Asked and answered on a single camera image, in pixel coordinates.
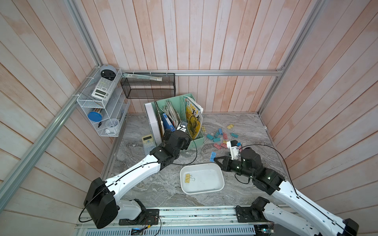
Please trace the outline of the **white plastic storage tray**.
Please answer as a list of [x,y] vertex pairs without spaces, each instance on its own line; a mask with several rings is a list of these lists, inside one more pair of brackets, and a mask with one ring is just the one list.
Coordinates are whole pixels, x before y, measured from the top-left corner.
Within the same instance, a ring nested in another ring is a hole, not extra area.
[[[184,183],[185,174],[191,174],[194,182]],[[182,191],[187,195],[219,192],[224,188],[222,170],[215,163],[185,166],[180,171],[180,184]]]

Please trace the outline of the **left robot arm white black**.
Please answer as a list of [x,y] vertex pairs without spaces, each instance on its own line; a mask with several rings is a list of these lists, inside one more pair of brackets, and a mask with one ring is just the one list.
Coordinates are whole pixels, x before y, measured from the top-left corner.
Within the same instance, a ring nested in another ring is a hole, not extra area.
[[138,218],[144,210],[144,205],[137,199],[122,204],[121,198],[149,176],[171,165],[179,157],[180,151],[188,149],[191,141],[192,138],[185,130],[167,130],[163,142],[153,148],[140,162],[107,180],[93,180],[84,200],[84,209],[96,228],[108,226],[118,214],[122,215],[122,219]]

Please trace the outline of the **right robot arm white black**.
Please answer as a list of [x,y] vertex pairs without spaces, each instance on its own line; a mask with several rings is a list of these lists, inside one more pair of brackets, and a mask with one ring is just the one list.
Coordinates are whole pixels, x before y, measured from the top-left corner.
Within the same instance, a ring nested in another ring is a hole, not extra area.
[[250,207],[236,207],[244,220],[277,223],[300,236],[356,236],[359,225],[354,220],[342,219],[301,194],[273,169],[263,166],[261,157],[250,147],[230,147],[230,156],[210,159],[225,172],[249,179],[259,190],[284,202],[297,214],[279,208],[269,200],[258,197]]

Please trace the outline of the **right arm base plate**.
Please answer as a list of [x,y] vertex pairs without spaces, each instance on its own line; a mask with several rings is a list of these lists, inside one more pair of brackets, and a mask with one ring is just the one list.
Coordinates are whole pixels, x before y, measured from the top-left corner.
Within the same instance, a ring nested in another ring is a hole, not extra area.
[[261,210],[249,207],[236,206],[235,213],[238,223],[253,223],[253,222],[269,222],[274,224],[273,221],[267,220]]

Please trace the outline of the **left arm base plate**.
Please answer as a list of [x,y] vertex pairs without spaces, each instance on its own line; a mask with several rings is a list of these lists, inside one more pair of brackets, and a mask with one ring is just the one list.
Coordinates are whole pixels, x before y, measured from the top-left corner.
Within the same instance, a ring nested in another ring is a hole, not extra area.
[[141,214],[135,220],[120,219],[120,226],[130,226],[130,225],[157,225],[159,224],[159,209],[146,209],[142,210]]

